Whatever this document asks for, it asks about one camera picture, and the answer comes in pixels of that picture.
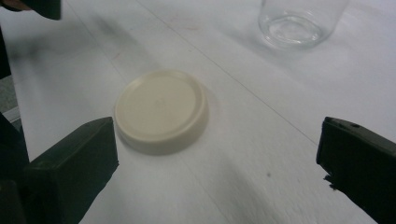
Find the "hand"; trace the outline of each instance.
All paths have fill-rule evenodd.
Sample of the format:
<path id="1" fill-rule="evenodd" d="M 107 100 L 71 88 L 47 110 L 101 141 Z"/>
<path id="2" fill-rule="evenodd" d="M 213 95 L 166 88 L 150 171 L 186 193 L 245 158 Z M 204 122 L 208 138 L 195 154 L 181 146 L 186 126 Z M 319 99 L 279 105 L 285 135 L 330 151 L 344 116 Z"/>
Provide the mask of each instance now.
<path id="1" fill-rule="evenodd" d="M 32 10 L 20 0 L 0 0 L 0 1 L 3 3 L 3 5 L 6 5 L 8 7 L 13 7 L 18 10 Z"/>

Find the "transparent container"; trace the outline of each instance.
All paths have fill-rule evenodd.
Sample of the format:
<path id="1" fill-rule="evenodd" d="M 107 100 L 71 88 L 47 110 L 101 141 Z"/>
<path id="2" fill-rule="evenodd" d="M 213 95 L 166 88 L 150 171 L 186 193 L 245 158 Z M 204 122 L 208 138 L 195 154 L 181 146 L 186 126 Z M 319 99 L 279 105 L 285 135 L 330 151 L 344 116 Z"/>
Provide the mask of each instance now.
<path id="1" fill-rule="evenodd" d="M 259 25 L 280 49 L 311 48 L 329 37 L 349 0 L 262 0 Z"/>

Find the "white tabletop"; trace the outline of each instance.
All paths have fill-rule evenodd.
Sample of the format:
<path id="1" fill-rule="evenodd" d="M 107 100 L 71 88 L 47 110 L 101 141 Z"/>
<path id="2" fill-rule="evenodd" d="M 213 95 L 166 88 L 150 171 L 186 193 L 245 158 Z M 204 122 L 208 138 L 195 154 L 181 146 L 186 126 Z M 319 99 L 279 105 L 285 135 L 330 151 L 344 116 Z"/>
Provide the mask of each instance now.
<path id="1" fill-rule="evenodd" d="M 374 223 L 316 164 L 321 122 L 396 142 L 396 2 L 352 1 L 311 50 L 263 46 L 259 0 L 64 0 L 63 19 L 0 9 L 31 160 L 114 115 L 123 88 L 158 69 L 204 86 L 210 119 L 190 147 L 139 153 L 81 223 Z"/>

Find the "lid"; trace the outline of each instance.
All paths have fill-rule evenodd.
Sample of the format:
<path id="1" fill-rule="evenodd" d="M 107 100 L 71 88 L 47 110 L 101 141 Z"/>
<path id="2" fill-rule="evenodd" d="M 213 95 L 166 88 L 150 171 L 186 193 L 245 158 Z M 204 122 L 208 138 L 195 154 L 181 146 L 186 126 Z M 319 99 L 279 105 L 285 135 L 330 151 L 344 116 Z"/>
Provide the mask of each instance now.
<path id="1" fill-rule="evenodd" d="M 168 154 L 188 146 L 208 120 L 202 86 L 193 77 L 162 70 L 137 78 L 121 94 L 115 118 L 134 149 Z"/>

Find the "floor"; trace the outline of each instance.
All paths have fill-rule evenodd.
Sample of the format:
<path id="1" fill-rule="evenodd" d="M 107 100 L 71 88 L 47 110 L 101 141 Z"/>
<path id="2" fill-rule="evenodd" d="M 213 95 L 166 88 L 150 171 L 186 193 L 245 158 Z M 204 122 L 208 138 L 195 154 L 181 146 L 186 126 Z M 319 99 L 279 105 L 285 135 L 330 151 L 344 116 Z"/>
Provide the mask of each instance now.
<path id="1" fill-rule="evenodd" d="M 12 77 L 0 80 L 0 112 L 12 122 L 17 130 L 20 129 L 21 118 Z"/>

